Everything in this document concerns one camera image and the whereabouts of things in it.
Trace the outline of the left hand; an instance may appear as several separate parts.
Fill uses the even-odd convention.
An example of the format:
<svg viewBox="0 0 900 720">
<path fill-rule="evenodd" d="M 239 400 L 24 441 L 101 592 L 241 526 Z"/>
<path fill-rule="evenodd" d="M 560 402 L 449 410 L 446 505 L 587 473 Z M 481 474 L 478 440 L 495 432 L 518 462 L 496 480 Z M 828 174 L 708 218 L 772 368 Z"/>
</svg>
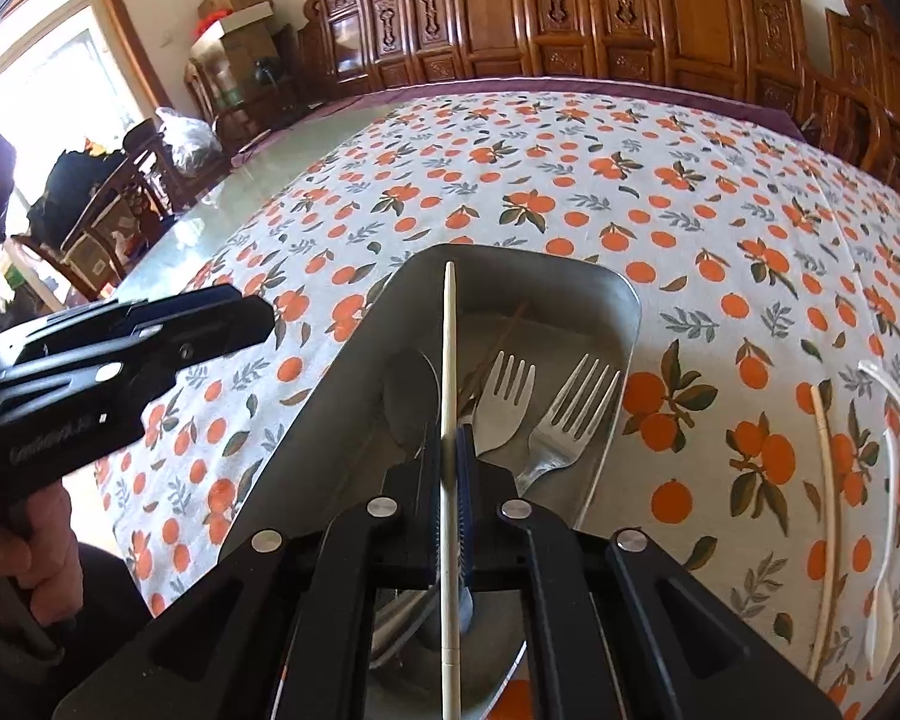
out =
<svg viewBox="0 0 900 720">
<path fill-rule="evenodd" d="M 82 608 L 79 544 L 71 528 L 73 506 L 61 481 L 25 501 L 30 535 L 0 525 L 0 577 L 30 592 L 30 613 L 40 626 L 73 617 Z"/>
</svg>

